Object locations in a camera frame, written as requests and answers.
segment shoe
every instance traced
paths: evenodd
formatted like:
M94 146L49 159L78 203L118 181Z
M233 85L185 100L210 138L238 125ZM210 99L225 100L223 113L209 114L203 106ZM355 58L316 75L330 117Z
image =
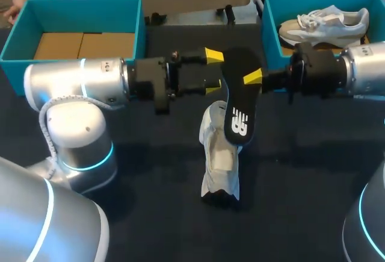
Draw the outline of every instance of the shoe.
M310 42L312 46L329 43L344 48L360 45L368 26L367 9L344 12L332 5L283 22L279 29L279 36L292 46L300 42Z
M242 147L231 145L224 136L225 112L226 102L214 102L206 109L200 125L199 142L206 154L201 197L223 190L239 200L238 154Z

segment table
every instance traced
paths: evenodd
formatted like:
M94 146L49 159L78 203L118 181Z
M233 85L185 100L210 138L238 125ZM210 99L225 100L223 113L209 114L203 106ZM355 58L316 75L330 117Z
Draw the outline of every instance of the table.
M148 56L248 46L256 25L149 28ZM0 31L4 44L8 31ZM119 176L93 193L111 229L107 261L342 261L344 215L384 158L385 106L283 93L260 98L256 136L240 159L241 208L203 204L198 141L210 97L189 96L155 116L153 104L106 113ZM0 156L22 166L48 155L38 114L0 72Z

